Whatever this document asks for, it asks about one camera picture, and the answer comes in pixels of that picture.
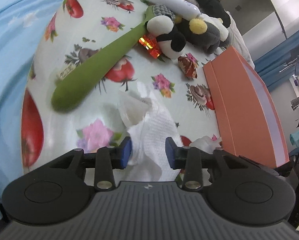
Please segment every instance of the black plush ear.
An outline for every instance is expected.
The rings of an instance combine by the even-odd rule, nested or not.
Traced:
[[[185,45],[186,39],[184,35],[180,32],[174,33],[173,38],[171,40],[171,49],[180,52],[185,47]]]

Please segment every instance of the crumpled snack wrapper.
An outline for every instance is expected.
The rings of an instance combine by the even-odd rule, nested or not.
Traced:
[[[188,57],[178,57],[178,66],[187,78],[197,78],[197,64],[195,64]]]

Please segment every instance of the green handle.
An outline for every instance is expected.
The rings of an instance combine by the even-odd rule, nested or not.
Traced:
[[[145,22],[154,16],[152,6],[149,6],[142,23],[88,58],[59,82],[51,98],[54,110],[66,112],[76,108],[139,38],[146,34]]]

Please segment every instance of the crumpled paper towel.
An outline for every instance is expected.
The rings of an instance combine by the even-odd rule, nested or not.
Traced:
[[[120,93],[118,109],[131,136],[133,150],[124,170],[114,170],[115,182],[174,181],[179,170],[170,168],[165,140],[172,137],[177,146],[183,146],[174,120],[160,103],[154,91],[137,83],[140,100]]]

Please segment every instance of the open box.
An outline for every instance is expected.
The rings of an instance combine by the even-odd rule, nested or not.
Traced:
[[[275,168],[289,161],[283,129],[266,85],[229,47],[203,67],[224,150]]]

